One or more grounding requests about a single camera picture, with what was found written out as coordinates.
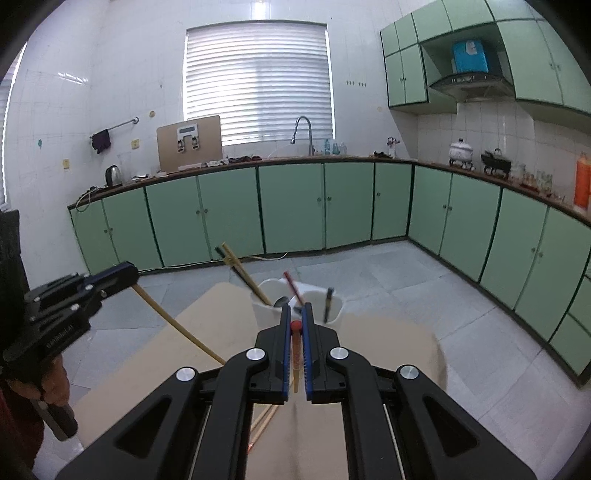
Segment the person left hand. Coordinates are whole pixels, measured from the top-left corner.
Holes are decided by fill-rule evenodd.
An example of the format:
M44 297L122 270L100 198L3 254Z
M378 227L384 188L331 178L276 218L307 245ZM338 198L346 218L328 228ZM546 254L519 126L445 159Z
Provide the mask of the person left hand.
M24 398L43 400L48 405L63 407L69 402L70 383L63 365L63 356L55 357L41 380L41 389L20 380L10 380L10 388Z

